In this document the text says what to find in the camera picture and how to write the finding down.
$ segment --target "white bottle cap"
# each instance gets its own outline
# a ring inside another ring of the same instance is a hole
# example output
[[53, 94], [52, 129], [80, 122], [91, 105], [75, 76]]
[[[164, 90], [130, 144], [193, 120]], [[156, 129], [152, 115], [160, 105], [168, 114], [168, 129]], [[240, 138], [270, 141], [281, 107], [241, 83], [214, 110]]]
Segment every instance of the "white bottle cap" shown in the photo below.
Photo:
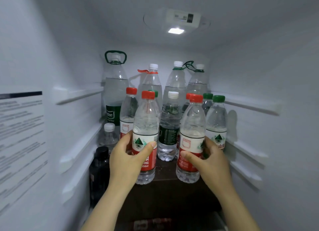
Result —
[[120, 55], [113, 54], [113, 55], [112, 55], [112, 61], [121, 61], [121, 56], [120, 56]]
[[169, 91], [168, 97], [169, 98], [178, 98], [178, 92]]
[[104, 125], [104, 130], [106, 132], [113, 132], [114, 129], [115, 129], [115, 124], [113, 124], [113, 123], [107, 123]]
[[149, 67], [149, 69], [150, 70], [157, 70], [159, 68], [159, 66], [157, 65], [157, 64], [150, 64], [150, 67]]
[[182, 61], [174, 61], [174, 67], [181, 68], [182, 66], [183, 66], [183, 62]]
[[196, 69], [204, 70], [205, 65], [204, 64], [196, 64]]

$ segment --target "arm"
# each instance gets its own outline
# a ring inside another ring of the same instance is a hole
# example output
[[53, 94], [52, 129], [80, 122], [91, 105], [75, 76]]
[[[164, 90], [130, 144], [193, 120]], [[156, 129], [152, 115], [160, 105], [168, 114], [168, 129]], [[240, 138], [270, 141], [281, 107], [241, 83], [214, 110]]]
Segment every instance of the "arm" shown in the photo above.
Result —
[[156, 142], [152, 141], [137, 155], [128, 155], [125, 150], [132, 141], [131, 137], [132, 131], [127, 133], [114, 147], [110, 156], [109, 185], [81, 231], [114, 230], [118, 213], [126, 196], [134, 186], [142, 164], [156, 145]]
[[206, 185], [218, 198], [229, 230], [260, 231], [236, 193], [228, 160], [223, 151], [208, 137], [205, 137], [205, 144], [211, 154], [207, 160], [202, 160], [188, 151], [182, 151], [181, 155], [199, 170]]

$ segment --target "refrigerator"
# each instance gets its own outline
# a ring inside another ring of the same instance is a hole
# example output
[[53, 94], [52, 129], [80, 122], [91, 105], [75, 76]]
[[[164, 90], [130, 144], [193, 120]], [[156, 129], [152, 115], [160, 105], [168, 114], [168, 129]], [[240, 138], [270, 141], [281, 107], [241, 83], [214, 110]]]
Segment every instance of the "refrigerator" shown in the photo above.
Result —
[[[198, 26], [168, 33], [169, 9]], [[318, 0], [0, 0], [0, 229], [85, 222], [104, 53], [119, 50], [138, 89], [150, 63], [163, 90], [174, 61], [204, 64], [226, 97], [225, 154], [253, 218], [318, 230], [318, 19]]]

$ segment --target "hand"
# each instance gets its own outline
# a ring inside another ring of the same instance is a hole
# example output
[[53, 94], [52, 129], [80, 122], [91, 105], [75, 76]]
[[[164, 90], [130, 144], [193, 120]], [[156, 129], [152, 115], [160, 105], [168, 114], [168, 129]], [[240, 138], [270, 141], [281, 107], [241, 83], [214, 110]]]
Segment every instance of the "hand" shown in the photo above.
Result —
[[222, 195], [234, 191], [228, 159], [207, 136], [205, 136], [205, 144], [210, 152], [207, 160], [202, 160], [189, 151], [182, 151], [181, 155], [198, 169], [209, 189], [217, 198], [220, 198]]
[[141, 171], [142, 164], [156, 146], [155, 141], [149, 142], [137, 155], [128, 155], [126, 146], [132, 142], [131, 130], [123, 136], [114, 147], [110, 156], [110, 181], [109, 186], [128, 194], [134, 186]]

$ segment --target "bottle cap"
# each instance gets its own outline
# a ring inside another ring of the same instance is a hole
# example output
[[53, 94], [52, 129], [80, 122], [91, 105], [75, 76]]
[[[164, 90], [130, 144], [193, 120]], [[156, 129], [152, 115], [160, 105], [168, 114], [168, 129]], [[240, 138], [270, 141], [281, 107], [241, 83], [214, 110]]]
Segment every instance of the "bottle cap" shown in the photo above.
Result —
[[113, 55], [112, 55], [112, 61], [121, 61], [121, 56], [120, 56], [120, 55], [113, 54]]
[[213, 94], [212, 93], [204, 93], [203, 97], [204, 97], [204, 99], [212, 100], [213, 99]]
[[178, 92], [169, 91], [168, 97], [169, 98], [178, 98]]
[[191, 103], [202, 103], [203, 101], [203, 96], [199, 94], [192, 94], [189, 98], [189, 101]]
[[224, 95], [214, 95], [213, 96], [213, 102], [215, 102], [215, 103], [223, 103], [223, 102], [225, 102], [225, 96]]
[[95, 157], [101, 157], [101, 156], [108, 157], [108, 147], [107, 146], [98, 147], [95, 151], [94, 156]]
[[113, 123], [106, 123], [104, 125], [104, 130], [106, 132], [112, 132], [112, 131], [114, 131], [114, 129], [115, 129], [115, 124], [113, 124]]
[[149, 89], [149, 91], [155, 92], [155, 98], [157, 98], [157, 96], [159, 95], [158, 91], [156, 91], [156, 90]]
[[137, 88], [126, 88], [126, 94], [136, 95], [138, 93]]
[[204, 64], [196, 64], [196, 69], [200, 69], [200, 70], [203, 70], [205, 67]]
[[157, 70], [159, 68], [159, 66], [157, 65], [157, 64], [150, 64], [149, 65], [149, 68], [148, 69], [150, 69], [150, 70]]
[[182, 61], [174, 61], [174, 67], [181, 68], [183, 66]]
[[153, 91], [142, 91], [142, 99], [154, 99], [155, 92]]
[[189, 100], [189, 98], [190, 98], [190, 96], [191, 96], [192, 94], [195, 94], [195, 93], [187, 93], [187, 94], [186, 94], [186, 99]]

